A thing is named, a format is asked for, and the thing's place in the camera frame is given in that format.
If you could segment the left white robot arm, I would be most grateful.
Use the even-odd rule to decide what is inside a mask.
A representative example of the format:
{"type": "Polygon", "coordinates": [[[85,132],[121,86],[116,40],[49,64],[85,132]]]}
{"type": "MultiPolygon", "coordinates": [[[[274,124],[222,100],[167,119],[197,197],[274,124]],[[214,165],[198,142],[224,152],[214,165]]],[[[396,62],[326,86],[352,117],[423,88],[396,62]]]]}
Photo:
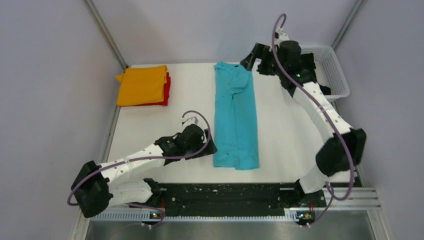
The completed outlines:
{"type": "Polygon", "coordinates": [[[154,180],[142,179],[142,173],[218,151],[209,122],[203,118],[206,128],[200,127],[198,117],[202,114],[197,111],[194,114],[182,119],[181,132],[162,136],[135,153],[111,162],[86,162],[70,187],[67,204],[78,206],[85,218],[95,217],[118,205],[137,208],[145,203],[149,207],[156,206],[161,190],[154,180]]]}

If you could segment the cyan t shirt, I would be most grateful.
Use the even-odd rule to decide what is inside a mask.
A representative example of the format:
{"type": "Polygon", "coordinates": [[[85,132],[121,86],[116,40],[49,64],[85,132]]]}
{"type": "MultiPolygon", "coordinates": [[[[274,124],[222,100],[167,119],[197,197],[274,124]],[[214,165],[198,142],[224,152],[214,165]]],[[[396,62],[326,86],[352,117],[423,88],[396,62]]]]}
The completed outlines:
{"type": "Polygon", "coordinates": [[[214,137],[216,168],[260,167],[253,75],[240,64],[218,62],[215,72],[214,137]]]}

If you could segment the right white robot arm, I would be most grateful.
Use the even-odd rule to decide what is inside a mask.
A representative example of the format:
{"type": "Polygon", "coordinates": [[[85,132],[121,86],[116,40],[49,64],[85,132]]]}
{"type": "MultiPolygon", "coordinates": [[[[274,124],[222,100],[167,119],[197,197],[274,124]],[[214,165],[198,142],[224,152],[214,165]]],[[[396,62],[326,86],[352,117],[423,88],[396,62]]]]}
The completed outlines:
{"type": "Polygon", "coordinates": [[[348,171],[348,189],[341,197],[345,200],[352,191],[355,167],[362,160],[367,135],[363,129],[347,123],[325,97],[317,80],[313,53],[303,53],[299,43],[280,30],[274,33],[273,40],[271,46],[256,43],[240,64],[251,71],[259,59],[257,72],[279,78],[282,88],[303,107],[323,141],[315,164],[295,182],[286,205],[307,206],[315,193],[331,187],[330,177],[348,171]]]}

